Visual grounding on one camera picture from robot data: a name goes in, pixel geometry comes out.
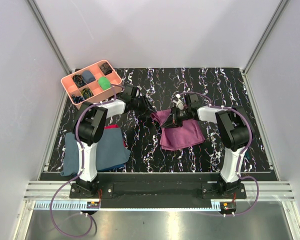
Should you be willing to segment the purple satin napkin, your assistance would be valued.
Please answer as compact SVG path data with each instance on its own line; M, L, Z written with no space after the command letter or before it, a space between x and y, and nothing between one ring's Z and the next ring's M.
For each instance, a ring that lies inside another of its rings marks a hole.
M163 128L163 123L168 119L170 110L152 113L152 120L159 123L161 128L160 146L163 150L177 151L203 143L206 139L196 120L190 119L183 122L182 127Z

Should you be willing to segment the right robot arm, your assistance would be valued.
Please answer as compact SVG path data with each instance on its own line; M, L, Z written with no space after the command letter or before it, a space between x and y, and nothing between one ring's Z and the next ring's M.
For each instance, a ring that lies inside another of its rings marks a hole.
M187 120L216 124L225 147L225 155L219 179L212 192L216 192L222 198L229 198L240 188L243 179L241 166L255 134L251 121L241 105L212 105L209 97L198 92L188 91L181 95L184 97L185 106L180 108L175 103L162 127L179 128Z

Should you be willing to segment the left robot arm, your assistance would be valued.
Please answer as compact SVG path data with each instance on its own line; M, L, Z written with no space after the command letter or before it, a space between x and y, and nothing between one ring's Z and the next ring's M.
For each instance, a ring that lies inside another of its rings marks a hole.
M71 179L75 181L72 192L80 191L87 198L93 198L98 193L96 149L103 136L106 120L129 111L135 111L141 116L150 116L156 112L147 97L141 95L140 89L133 85L124 87L111 100L82 103L72 125L79 152L78 173Z

